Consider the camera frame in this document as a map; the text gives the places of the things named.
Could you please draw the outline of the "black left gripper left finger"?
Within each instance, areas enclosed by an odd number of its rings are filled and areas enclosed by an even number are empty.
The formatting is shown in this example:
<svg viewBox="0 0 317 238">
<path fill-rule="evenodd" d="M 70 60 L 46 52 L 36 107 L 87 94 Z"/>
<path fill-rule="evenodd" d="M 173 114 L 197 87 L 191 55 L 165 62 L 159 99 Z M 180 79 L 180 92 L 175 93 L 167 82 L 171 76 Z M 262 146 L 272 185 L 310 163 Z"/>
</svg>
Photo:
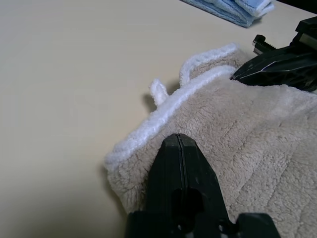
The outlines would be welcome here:
<svg viewBox="0 0 317 238">
<path fill-rule="evenodd" d="M 172 193 L 181 187 L 181 147 L 177 134 L 163 140 L 148 175 L 146 210 L 170 211 Z"/>
</svg>

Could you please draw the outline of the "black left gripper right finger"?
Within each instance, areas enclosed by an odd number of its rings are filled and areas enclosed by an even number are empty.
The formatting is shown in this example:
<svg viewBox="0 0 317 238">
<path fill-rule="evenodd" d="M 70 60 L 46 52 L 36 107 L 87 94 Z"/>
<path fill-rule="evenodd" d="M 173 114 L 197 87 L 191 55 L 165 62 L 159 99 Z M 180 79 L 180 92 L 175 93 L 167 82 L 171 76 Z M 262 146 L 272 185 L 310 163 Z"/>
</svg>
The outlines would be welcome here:
<svg viewBox="0 0 317 238">
<path fill-rule="evenodd" d="M 196 213 L 205 213 L 216 221 L 228 223 L 229 217 L 214 170 L 194 139 L 180 134 L 180 145 L 191 206 Z"/>
</svg>

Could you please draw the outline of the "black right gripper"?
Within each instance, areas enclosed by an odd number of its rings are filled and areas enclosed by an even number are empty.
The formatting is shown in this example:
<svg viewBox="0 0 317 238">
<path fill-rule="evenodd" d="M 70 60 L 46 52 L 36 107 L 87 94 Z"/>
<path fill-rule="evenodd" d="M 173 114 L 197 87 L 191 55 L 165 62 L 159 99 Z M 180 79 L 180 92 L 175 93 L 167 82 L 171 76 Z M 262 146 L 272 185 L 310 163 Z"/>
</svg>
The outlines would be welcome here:
<svg viewBox="0 0 317 238">
<path fill-rule="evenodd" d="M 299 22 L 297 35 L 289 46 L 305 46 L 317 50 L 317 17 Z M 244 63 L 232 80 L 250 86 L 286 84 L 293 87 L 310 87 L 317 80 L 317 54 L 311 51 L 277 50 L 257 34 L 253 40 L 254 53 L 258 56 Z"/>
</svg>

